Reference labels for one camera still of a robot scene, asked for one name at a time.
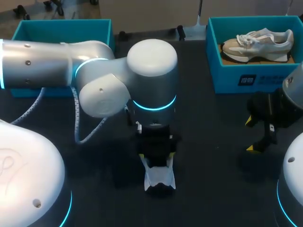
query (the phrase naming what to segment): shoe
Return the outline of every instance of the shoe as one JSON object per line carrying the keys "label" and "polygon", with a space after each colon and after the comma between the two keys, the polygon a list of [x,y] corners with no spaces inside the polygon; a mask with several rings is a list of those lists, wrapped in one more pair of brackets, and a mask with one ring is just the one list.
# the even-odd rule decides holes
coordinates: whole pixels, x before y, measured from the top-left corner
{"label": "shoe", "polygon": [[294,34],[291,30],[280,33],[264,28],[227,40],[223,43],[222,52],[239,62],[248,62],[254,57],[286,62],[287,53],[292,49],[293,44]]}

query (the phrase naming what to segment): black table surface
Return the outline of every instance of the black table surface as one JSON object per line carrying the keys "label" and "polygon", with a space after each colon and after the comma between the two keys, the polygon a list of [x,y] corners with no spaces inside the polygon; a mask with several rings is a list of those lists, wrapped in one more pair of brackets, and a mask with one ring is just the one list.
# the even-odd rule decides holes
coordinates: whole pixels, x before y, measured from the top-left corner
{"label": "black table surface", "polygon": [[[135,42],[117,45],[116,57]],[[273,204],[284,154],[303,122],[278,133],[278,145],[251,157],[250,173],[238,157],[260,139],[262,124],[244,126],[249,94],[216,95],[204,41],[171,42],[179,60],[180,86],[172,128],[183,140],[174,160],[177,189],[154,198],[144,192],[144,168],[130,137],[134,129],[123,112],[109,118],[83,146],[74,143],[72,98],[45,98],[21,127],[47,137],[60,151],[73,191],[77,227],[239,226],[275,227]],[[0,118],[12,121],[33,99],[15,99],[0,91]],[[81,135],[99,122],[81,113]]]}

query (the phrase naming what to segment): label on box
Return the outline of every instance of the label on box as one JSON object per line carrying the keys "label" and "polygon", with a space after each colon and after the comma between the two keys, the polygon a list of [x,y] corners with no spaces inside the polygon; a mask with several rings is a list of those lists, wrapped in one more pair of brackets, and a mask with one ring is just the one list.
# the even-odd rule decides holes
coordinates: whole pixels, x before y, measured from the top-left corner
{"label": "label on box", "polygon": [[257,83],[259,85],[281,85],[286,76],[260,76]]}
{"label": "label on box", "polygon": [[254,84],[256,80],[256,75],[255,74],[250,74],[250,75],[242,75],[240,77],[238,86],[251,86]]}

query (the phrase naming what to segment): blue box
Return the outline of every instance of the blue box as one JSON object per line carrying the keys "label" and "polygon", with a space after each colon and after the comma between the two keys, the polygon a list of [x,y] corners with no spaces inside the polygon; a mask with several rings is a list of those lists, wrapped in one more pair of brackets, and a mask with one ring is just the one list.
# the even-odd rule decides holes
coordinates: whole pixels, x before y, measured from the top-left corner
{"label": "blue box", "polygon": [[[115,40],[110,19],[94,20],[23,20],[12,40],[43,43],[78,43],[97,40],[106,43],[113,51]],[[12,89],[14,97],[37,97],[40,89]],[[48,88],[45,96],[70,97],[69,88]]]}
{"label": "blue box", "polygon": [[[223,65],[218,44],[267,28],[273,32],[294,33],[291,49],[293,63]],[[282,81],[303,61],[303,23],[297,16],[265,17],[212,17],[208,20],[206,54],[216,93],[272,92],[282,86]],[[253,81],[242,86],[240,79]]]}

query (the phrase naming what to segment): white cable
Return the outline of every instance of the white cable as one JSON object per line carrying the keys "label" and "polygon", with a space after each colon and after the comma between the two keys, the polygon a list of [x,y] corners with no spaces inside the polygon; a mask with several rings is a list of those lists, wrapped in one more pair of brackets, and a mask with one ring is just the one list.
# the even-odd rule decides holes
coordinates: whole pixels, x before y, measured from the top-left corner
{"label": "white cable", "polygon": [[24,114],[22,114],[20,117],[18,117],[16,120],[14,120],[13,122],[11,122],[11,124],[18,124],[19,122],[21,122],[24,118],[26,118],[38,105],[38,103],[41,101],[44,93],[45,93],[46,88],[42,88],[40,91],[40,94],[38,95],[37,99],[34,101],[34,103],[31,105],[31,107],[26,110],[26,112]]}
{"label": "white cable", "polygon": [[79,139],[79,126],[80,126],[80,107],[79,107],[79,98],[77,91],[74,87],[71,87],[72,94],[74,96],[75,101],[75,142],[77,144],[83,144],[87,142],[96,132],[98,129],[101,128],[101,126],[104,124],[104,122],[107,120],[107,118],[103,118],[102,121],[97,125],[97,127],[83,140]]}

